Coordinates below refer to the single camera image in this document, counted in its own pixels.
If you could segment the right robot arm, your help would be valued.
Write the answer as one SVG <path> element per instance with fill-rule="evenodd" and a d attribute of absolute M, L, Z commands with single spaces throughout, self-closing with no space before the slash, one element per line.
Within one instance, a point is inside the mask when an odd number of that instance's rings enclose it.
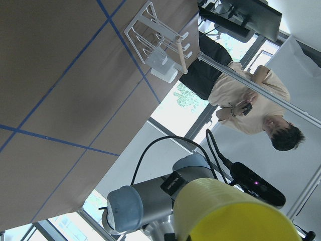
<path fill-rule="evenodd" d="M 201 154 L 176 161 L 172 172 L 110 192 L 102 224 L 108 234 L 141 230 L 150 240 L 178 240 L 173 215 L 175 199 L 189 182 L 212 178 L 213 163 Z"/>

